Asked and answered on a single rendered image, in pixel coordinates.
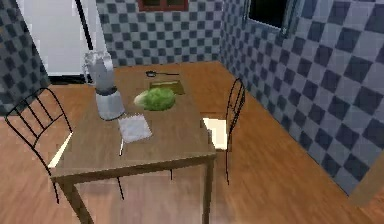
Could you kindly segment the white refrigerator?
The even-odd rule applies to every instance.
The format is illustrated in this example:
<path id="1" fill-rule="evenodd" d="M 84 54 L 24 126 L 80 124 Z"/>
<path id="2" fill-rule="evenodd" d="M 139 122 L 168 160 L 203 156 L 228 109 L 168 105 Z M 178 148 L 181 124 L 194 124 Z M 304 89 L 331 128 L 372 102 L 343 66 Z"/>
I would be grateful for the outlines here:
<path id="1" fill-rule="evenodd" d="M 80 2 L 94 50 L 106 43 L 96 0 L 16 0 L 49 77 L 84 78 L 84 55 L 89 51 L 77 7 Z"/>

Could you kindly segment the olive flat rectangular board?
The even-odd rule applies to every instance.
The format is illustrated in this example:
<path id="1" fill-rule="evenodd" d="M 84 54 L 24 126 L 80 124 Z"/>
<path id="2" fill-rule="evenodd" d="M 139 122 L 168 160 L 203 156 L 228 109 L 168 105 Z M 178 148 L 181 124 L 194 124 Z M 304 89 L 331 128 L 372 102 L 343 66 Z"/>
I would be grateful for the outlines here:
<path id="1" fill-rule="evenodd" d="M 177 95 L 183 95 L 185 93 L 184 87 L 179 80 L 151 82 L 150 88 L 168 88 L 168 89 L 171 89 Z"/>

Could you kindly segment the brown wooden table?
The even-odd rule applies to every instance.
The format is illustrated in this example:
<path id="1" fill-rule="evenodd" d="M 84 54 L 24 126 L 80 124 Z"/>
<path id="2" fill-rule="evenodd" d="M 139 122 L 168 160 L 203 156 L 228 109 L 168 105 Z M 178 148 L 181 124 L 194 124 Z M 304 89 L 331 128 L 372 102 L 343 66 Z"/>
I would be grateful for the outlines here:
<path id="1" fill-rule="evenodd" d="M 202 224 L 209 224 L 216 151 L 210 144 L 207 129 L 193 101 L 192 92 L 181 74 L 149 78 L 143 68 L 120 67 L 114 70 L 115 84 L 129 115 L 142 114 L 152 136 L 124 144 L 116 120 L 99 117 L 96 102 L 91 100 L 51 180 L 58 183 L 81 224 L 94 224 L 81 199 L 78 183 L 156 171 L 205 166 Z M 135 96 L 152 82 L 178 80 L 185 93 L 176 105 L 163 112 L 145 111 L 133 103 Z"/>

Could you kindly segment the green lettuce head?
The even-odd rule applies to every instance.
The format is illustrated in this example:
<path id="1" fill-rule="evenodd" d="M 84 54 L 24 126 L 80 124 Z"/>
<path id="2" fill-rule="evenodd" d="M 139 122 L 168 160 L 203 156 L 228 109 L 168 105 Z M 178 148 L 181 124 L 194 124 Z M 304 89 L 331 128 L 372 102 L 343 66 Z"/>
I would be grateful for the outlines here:
<path id="1" fill-rule="evenodd" d="M 176 101 L 175 93 L 169 88 L 151 88 L 134 98 L 134 104 L 148 111 L 170 109 Z"/>

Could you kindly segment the black small pan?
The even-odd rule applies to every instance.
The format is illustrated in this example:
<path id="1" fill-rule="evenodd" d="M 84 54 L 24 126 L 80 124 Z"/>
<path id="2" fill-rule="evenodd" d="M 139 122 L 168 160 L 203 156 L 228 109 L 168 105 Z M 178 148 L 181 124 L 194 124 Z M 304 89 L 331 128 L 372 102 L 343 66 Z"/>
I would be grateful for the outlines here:
<path id="1" fill-rule="evenodd" d="M 146 71 L 145 74 L 147 77 L 156 77 L 157 75 L 166 75 L 166 76 L 177 76 L 178 73 L 166 73 L 166 72 L 156 72 L 156 71 Z"/>

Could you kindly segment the grey square cloth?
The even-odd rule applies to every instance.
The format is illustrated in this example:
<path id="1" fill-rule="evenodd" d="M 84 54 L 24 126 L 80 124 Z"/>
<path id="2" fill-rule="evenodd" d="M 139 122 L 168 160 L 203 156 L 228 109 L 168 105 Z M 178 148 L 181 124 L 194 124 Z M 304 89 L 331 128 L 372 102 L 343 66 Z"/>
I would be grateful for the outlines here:
<path id="1" fill-rule="evenodd" d="M 118 120 L 122 139 L 131 143 L 152 136 L 149 125 L 143 115 L 133 115 Z"/>

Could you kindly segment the grey blender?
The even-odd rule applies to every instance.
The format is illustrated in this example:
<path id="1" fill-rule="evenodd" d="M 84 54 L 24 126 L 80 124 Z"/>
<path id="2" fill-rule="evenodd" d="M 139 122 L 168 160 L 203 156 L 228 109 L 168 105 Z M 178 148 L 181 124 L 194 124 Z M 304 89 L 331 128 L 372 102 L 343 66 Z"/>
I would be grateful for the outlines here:
<path id="1" fill-rule="evenodd" d="M 90 50 L 84 55 L 85 81 L 95 87 L 96 105 L 101 119 L 114 120 L 125 113 L 122 97 L 114 82 L 111 56 L 106 51 Z"/>

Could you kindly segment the red framed picture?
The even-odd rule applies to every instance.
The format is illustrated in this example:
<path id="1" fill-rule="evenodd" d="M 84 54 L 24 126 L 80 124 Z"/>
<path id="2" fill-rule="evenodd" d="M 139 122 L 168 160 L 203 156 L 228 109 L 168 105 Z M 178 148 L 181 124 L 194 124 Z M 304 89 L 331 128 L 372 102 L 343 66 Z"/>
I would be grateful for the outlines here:
<path id="1" fill-rule="evenodd" d="M 187 11 L 188 0 L 137 0 L 140 11 Z"/>

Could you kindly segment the dark window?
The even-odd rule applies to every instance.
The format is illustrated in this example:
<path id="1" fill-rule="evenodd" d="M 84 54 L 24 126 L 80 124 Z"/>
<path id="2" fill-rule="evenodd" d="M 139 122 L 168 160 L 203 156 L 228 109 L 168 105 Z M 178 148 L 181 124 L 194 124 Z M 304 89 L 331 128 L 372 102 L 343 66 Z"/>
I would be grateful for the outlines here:
<path id="1" fill-rule="evenodd" d="M 242 25 L 249 20 L 288 38 L 296 26 L 301 0 L 244 0 Z"/>

